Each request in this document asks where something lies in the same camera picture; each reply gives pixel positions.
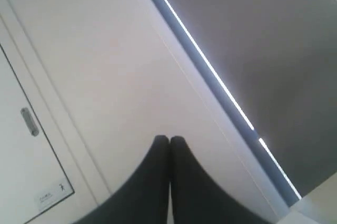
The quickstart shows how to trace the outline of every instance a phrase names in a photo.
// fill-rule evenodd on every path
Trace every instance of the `label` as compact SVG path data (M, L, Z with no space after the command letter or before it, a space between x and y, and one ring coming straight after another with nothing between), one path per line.
M42 212L52 205L60 202L74 191L66 178L54 183L49 188L39 192L34 197L34 201L39 211Z

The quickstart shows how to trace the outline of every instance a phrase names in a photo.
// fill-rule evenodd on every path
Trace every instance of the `door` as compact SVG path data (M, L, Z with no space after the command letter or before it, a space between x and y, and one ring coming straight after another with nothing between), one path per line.
M0 50L0 223L24 224L74 193Z

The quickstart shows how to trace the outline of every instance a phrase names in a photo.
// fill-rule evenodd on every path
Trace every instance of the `light strip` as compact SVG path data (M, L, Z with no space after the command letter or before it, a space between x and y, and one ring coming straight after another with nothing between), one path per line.
M213 66L210 64L210 62L207 60L206 56L204 55L204 53L201 51L200 47L198 46L198 44L195 42L194 38L192 37L192 35L189 33L189 31L187 30L187 28L185 27L185 25L183 24L183 22L180 20L180 18L178 17L178 15L176 14L176 12L174 11L174 9L172 8L172 6L170 5L170 3L168 2L168 0L164 0L165 3L167 4L167 6L170 8L171 12L173 13L173 15L175 16L175 18L177 19L178 23L181 25L181 27L183 28L183 30L185 31L186 35L189 37L190 41L193 43L194 47L197 49L197 51L199 52L201 58L204 60L204 62L207 64L207 66L209 67L209 69L211 70L211 72L213 73L213 75L215 76L215 78L217 79L217 81L220 83L221 87L223 88L223 90L226 92L226 94L228 95L228 97L230 98L230 100L233 102L233 104L235 105L235 107L237 108L237 110L240 112L241 116L243 117L243 119L246 121L246 123L248 124L248 126L251 128L251 130L254 130L254 127L252 125L252 123L249 121L249 119L247 118L246 114L244 114L244 112L242 111L241 107L239 106L239 104L237 103L237 101L235 100L235 98L233 97L233 95L231 94L231 92L227 89L226 85L223 83L223 81L221 80L221 78L219 77L219 75L217 74L217 72L215 71L215 69L213 68Z
M279 165L279 163L277 162L277 160L275 159L275 157L273 156L273 154L270 152L268 146L265 144L265 142L262 140L262 138L259 138L259 142L262 145L262 147L266 150L266 152L269 154L270 158L274 161L275 165L278 167L278 169L280 170L280 172L282 173L282 175L284 176L284 178L286 179L286 181L290 185L291 189L293 189L293 191L295 192L295 194L298 197L298 199L302 199L302 196L296 190L295 186L290 181L290 179L288 178L288 176L285 174L285 172L283 171L282 167Z

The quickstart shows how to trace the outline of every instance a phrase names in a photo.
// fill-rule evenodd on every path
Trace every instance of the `gray floor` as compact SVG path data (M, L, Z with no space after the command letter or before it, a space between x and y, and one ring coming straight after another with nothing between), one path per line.
M300 193L337 172L337 1L169 1Z

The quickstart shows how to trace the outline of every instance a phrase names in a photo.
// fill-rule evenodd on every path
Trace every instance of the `door handle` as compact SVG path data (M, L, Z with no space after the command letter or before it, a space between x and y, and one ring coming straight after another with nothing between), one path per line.
M27 107L21 109L21 115L26 122L26 125L32 136L37 136L39 133L38 127L35 124L35 121L31 115L31 112Z

